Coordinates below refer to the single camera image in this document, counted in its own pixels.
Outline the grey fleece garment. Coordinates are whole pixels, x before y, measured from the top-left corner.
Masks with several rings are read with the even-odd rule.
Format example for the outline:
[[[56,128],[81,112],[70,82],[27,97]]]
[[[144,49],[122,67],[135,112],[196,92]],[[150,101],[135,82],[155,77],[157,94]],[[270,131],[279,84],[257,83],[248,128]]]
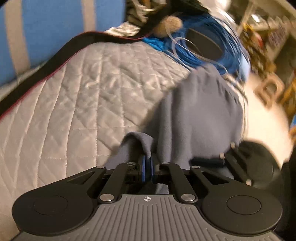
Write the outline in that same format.
[[[182,169],[196,158],[211,159],[239,144],[243,109],[237,93],[211,64],[193,70],[169,90],[140,132],[128,133],[106,167],[157,156]]]

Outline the grey quilted bedspread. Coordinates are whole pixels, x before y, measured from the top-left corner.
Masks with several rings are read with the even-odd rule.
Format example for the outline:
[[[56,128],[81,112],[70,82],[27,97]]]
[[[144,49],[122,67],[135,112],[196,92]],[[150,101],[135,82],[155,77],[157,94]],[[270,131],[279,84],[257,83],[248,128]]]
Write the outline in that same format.
[[[1,119],[1,240],[23,193],[103,165],[188,70],[144,42],[90,45]]]

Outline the tan teddy bear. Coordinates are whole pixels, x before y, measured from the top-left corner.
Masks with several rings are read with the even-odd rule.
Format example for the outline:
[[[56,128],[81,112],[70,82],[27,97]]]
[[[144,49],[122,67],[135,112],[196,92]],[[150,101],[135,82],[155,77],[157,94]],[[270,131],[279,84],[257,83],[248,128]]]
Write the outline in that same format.
[[[183,21],[177,16],[167,16],[154,28],[152,34],[157,38],[165,38],[183,27]]]

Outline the cluttered shelf unit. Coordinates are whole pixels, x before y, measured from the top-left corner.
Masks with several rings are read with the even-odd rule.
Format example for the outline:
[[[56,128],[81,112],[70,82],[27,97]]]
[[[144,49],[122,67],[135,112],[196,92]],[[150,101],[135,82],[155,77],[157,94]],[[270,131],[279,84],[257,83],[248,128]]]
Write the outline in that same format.
[[[232,1],[228,13],[261,82],[254,94],[266,108],[295,115],[295,1]]]

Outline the black bag with clutter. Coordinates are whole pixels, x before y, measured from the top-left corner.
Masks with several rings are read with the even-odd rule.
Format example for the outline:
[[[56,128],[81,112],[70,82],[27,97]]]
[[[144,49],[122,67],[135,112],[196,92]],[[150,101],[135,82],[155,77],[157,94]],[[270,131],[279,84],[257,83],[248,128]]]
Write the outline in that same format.
[[[180,18],[181,16],[199,16],[209,12],[200,1],[127,1],[126,4],[126,20],[138,27],[150,23],[155,14],[161,9],[164,10],[161,20],[167,16]],[[156,21],[154,28],[161,20]]]

